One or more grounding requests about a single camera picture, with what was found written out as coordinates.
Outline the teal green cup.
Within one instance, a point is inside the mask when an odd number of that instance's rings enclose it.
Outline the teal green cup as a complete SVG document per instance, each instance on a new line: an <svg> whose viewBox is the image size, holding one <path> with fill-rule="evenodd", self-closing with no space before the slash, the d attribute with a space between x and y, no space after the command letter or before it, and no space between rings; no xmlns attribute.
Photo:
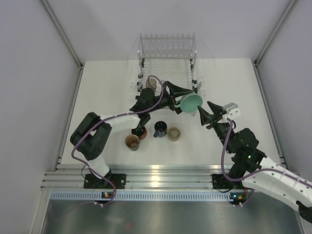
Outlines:
<svg viewBox="0 0 312 234"><path fill-rule="evenodd" d="M203 99L196 93L190 93L182 96L182 98L177 101L177 103L183 112L194 113L198 110L198 106L202 106Z"/></svg>

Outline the olive grey mug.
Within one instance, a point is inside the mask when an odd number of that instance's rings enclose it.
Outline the olive grey mug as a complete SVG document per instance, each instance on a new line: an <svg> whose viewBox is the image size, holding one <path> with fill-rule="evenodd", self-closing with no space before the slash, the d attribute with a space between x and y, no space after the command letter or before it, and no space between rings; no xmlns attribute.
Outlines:
<svg viewBox="0 0 312 234"><path fill-rule="evenodd" d="M147 78L145 86L155 92L157 90L157 80L154 77Z"/></svg>

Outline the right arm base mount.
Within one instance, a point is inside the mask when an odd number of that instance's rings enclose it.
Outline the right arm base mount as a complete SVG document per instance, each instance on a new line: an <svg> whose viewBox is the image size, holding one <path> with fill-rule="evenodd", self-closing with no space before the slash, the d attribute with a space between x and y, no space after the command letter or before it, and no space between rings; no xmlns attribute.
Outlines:
<svg viewBox="0 0 312 234"><path fill-rule="evenodd" d="M223 174L212 174L213 188L217 190L231 190L240 188L240 184L227 180Z"/></svg>

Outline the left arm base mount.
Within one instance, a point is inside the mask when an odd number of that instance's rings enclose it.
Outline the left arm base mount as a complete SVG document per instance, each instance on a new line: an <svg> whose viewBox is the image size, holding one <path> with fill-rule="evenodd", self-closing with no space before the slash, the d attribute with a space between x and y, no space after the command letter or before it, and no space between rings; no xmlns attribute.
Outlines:
<svg viewBox="0 0 312 234"><path fill-rule="evenodd" d="M124 189L126 185L126 174L111 174L108 178L117 189ZM105 180L93 174L86 174L83 184L84 189L112 189L113 187Z"/></svg>

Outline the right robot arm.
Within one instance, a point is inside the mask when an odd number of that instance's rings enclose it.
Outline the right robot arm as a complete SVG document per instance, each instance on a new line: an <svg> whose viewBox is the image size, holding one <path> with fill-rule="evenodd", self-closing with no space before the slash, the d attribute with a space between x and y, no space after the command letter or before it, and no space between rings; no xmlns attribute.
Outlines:
<svg viewBox="0 0 312 234"><path fill-rule="evenodd" d="M213 129L221 141L221 171L229 185L242 186L269 195L312 221L312 183L274 162L258 149L255 134L244 128L235 132L234 118L240 116L235 103L219 106L208 102L211 113L198 107L201 125Z"/></svg>

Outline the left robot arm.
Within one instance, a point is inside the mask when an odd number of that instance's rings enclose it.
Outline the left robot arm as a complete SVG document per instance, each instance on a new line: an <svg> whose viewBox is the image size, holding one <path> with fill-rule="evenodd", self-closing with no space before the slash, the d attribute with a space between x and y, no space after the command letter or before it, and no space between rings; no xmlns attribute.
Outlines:
<svg viewBox="0 0 312 234"><path fill-rule="evenodd" d="M193 113L197 105L190 98L197 94L192 90L181 88L169 81L160 83L160 94L157 96L152 88L146 87L136 96L136 103L128 113L111 115L105 118L88 113L70 137L73 145L71 157L78 159L75 152L83 155L81 162L95 176L94 182L101 188L106 188L111 183L111 170L101 153L104 150L109 135L128 129L143 128L150 120L150 113L169 108L180 114Z"/></svg>

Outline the beige speckled cup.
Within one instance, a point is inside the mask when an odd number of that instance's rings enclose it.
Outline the beige speckled cup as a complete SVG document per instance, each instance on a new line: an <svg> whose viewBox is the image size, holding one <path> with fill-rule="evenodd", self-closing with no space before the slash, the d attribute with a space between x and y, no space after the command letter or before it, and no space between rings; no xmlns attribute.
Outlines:
<svg viewBox="0 0 312 234"><path fill-rule="evenodd" d="M167 131L167 137L170 141L178 141L181 137L181 131L177 127L171 127Z"/></svg>

